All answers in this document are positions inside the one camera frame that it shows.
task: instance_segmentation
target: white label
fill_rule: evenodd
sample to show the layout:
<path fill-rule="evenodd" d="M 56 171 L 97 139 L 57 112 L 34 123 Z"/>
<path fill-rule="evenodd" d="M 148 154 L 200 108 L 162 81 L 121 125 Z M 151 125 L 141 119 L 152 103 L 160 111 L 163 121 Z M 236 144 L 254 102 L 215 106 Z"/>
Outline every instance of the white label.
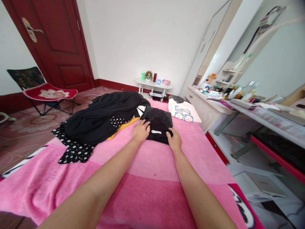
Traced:
<path fill-rule="evenodd" d="M 152 133 L 153 133 L 153 134 L 162 134 L 162 132 L 156 131 L 156 130 L 152 130 Z"/>

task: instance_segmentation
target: pink towel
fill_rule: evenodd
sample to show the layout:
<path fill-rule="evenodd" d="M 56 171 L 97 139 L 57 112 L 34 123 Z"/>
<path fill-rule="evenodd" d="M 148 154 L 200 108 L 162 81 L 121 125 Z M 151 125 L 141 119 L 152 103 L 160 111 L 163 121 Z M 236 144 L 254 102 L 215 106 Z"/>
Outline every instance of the pink towel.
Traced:
<path fill-rule="evenodd" d="M 167 111 L 166 103 L 153 100 L 149 100 L 149 102 L 152 107 Z M 119 131 L 112 140 L 98 144 L 89 160 L 100 164 L 108 161 L 131 139 L 135 124 Z M 173 126 L 179 131 L 182 138 L 183 152 L 207 184 L 236 183 L 197 123 L 185 122 L 173 117 Z M 48 145 L 65 147 L 57 138 L 51 140 Z M 151 140 L 146 140 L 141 145 L 127 173 L 150 179 L 179 181 L 170 147 Z"/>
<path fill-rule="evenodd" d="M 58 164 L 64 147 L 48 146 L 0 182 L 0 211 L 41 224 L 100 164 Z M 238 228 L 247 228 L 228 185 L 208 185 Z M 179 182 L 125 174 L 97 228 L 196 228 Z"/>

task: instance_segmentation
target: hand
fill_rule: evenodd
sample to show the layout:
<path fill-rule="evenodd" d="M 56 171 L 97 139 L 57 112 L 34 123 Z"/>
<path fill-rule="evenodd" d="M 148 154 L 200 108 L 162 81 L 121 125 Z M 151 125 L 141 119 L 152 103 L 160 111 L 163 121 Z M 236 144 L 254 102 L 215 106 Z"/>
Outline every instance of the hand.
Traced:
<path fill-rule="evenodd" d="M 172 152 L 174 154 L 176 152 L 182 152 L 182 149 L 181 149 L 182 140 L 179 135 L 179 132 L 175 128 L 168 128 L 168 129 L 173 132 L 173 137 L 171 137 L 171 134 L 169 132 L 166 132 L 168 143 L 169 143 L 170 148 L 172 149 Z"/>
<path fill-rule="evenodd" d="M 132 130 L 132 140 L 136 140 L 142 143 L 149 135 L 150 132 L 150 122 L 145 123 L 144 120 L 139 120 L 138 123 L 133 127 Z"/>

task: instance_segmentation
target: pink blanket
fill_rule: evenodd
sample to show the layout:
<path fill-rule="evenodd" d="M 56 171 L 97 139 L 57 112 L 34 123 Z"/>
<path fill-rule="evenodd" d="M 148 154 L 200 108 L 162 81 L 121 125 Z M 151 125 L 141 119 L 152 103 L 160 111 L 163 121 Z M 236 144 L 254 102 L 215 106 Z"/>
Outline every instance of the pink blanket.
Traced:
<path fill-rule="evenodd" d="M 41 224 L 100 164 L 58 164 L 65 148 L 48 146 L 0 182 L 0 211 Z M 228 185 L 208 185 L 238 228 L 247 228 Z M 125 174 L 97 228 L 196 228 L 179 182 Z"/>
<path fill-rule="evenodd" d="M 149 102 L 152 107 L 167 111 L 166 103 L 153 100 L 149 100 Z M 100 164 L 108 161 L 131 139 L 135 124 L 119 131 L 112 140 L 98 144 L 89 160 Z M 179 131 L 182 138 L 183 152 L 207 184 L 236 183 L 197 123 L 186 122 L 173 117 L 173 126 Z M 54 138 L 48 144 L 65 147 L 57 138 Z M 141 145 L 127 173 L 150 179 L 179 181 L 170 147 L 149 140 Z"/>

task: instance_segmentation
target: red bottle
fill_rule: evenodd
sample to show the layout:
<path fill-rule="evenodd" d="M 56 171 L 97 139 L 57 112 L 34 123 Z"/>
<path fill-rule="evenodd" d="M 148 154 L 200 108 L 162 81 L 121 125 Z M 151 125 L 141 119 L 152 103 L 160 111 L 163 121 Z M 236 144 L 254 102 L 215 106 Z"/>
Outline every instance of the red bottle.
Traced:
<path fill-rule="evenodd" d="M 157 79 L 157 73 L 155 73 L 155 74 L 153 75 L 153 82 L 156 82 L 156 79 Z"/>

